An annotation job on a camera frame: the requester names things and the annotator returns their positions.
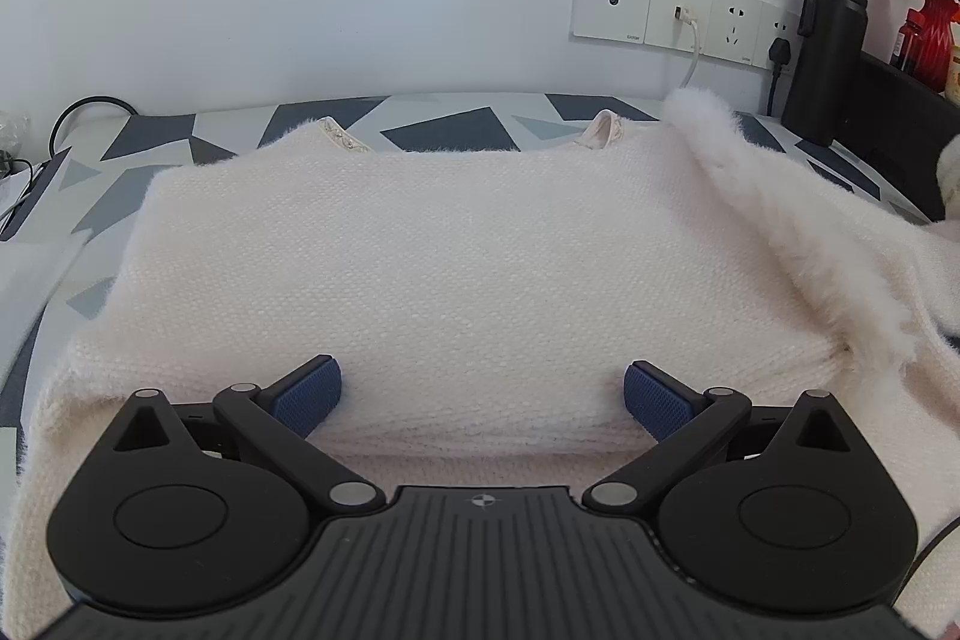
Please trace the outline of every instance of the black gripper base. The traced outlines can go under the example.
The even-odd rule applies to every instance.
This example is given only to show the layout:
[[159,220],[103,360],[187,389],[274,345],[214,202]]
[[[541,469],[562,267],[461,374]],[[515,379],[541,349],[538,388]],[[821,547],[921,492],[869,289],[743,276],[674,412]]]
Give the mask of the black gripper base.
[[243,605],[137,620],[78,605],[44,640],[916,640],[889,608],[752,615],[678,576],[642,526],[564,488],[402,489],[330,522],[296,571]]

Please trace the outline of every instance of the black thermos bottle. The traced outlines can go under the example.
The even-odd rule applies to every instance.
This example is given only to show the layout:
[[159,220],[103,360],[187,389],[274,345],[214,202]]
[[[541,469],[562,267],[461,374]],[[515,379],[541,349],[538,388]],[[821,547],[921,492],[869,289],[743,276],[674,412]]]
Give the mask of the black thermos bottle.
[[867,0],[803,0],[803,36],[781,123],[815,145],[830,145],[844,119],[867,30]]

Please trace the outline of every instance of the geometric patterned bedsheet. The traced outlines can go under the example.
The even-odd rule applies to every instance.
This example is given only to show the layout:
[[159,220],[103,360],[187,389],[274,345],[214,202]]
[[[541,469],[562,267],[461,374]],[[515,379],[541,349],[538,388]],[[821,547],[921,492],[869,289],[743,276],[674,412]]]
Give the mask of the geometric patterned bedsheet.
[[[307,101],[196,115],[130,116],[80,124],[61,143],[0,241],[42,242],[90,229],[80,257],[35,322],[0,389],[0,530],[29,418],[48,368],[73,330],[103,306],[152,177],[209,164],[280,138],[310,118],[333,116],[374,151],[550,148],[568,142],[601,109],[656,122],[662,104],[558,94],[419,94]],[[774,119],[741,113],[751,142],[796,158],[818,175],[914,223],[923,214],[842,146],[818,148]]]

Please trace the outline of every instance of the plastic bag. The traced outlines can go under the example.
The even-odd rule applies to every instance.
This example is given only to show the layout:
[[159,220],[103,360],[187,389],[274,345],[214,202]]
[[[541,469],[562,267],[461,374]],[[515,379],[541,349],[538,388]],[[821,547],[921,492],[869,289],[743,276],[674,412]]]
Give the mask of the plastic bag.
[[0,109],[0,150],[7,153],[8,157],[16,158],[29,129],[30,121],[24,116]]

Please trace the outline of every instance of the black cable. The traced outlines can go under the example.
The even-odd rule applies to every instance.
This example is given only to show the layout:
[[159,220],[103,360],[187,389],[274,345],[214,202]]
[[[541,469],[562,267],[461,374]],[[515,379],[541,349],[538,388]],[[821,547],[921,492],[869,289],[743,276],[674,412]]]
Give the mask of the black cable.
[[114,98],[112,95],[88,95],[86,98],[81,98],[79,101],[74,101],[70,106],[64,109],[64,112],[56,119],[54,123],[54,128],[50,132],[50,157],[53,158],[56,155],[56,132],[59,131],[59,127],[64,124],[64,121],[70,116],[70,113],[80,107],[87,104],[113,104],[115,107],[120,107],[120,109],[125,112],[129,112],[131,115],[137,115],[138,112],[136,109],[133,109],[126,101],[120,100],[120,98]]
[[899,594],[904,592],[904,589],[906,588],[906,584],[909,584],[910,579],[913,578],[915,574],[917,574],[917,570],[920,569],[920,565],[923,564],[923,560],[925,560],[930,554],[932,554],[933,549],[936,548],[944,540],[946,540],[949,537],[950,533],[956,530],[958,527],[960,527],[960,515],[958,515],[956,518],[950,521],[944,528],[942,528],[942,530],[938,531],[938,533],[934,535],[933,539],[930,540],[928,544],[923,546],[923,551],[920,551],[917,554],[917,557],[915,558],[915,560],[913,560],[913,564],[910,565],[910,569],[907,570],[906,578],[904,578],[904,583],[902,584],[901,590],[897,595],[898,597],[899,597]]
[[27,185],[27,190],[30,190],[32,184],[34,184],[34,165],[32,165],[26,158],[11,158],[10,162],[12,164],[26,164],[30,167],[30,183]]
[[776,81],[784,70],[784,66],[790,63],[790,43],[786,39],[776,38],[770,49],[767,50],[767,57],[773,63],[773,77],[770,79],[770,92],[767,94],[767,116],[771,118],[774,114],[774,93],[776,92]]
[[770,92],[767,94],[767,116],[771,118],[774,116],[774,93],[776,92],[776,81],[779,79],[779,73],[781,72],[782,66],[780,64],[774,64],[774,76],[770,79]]

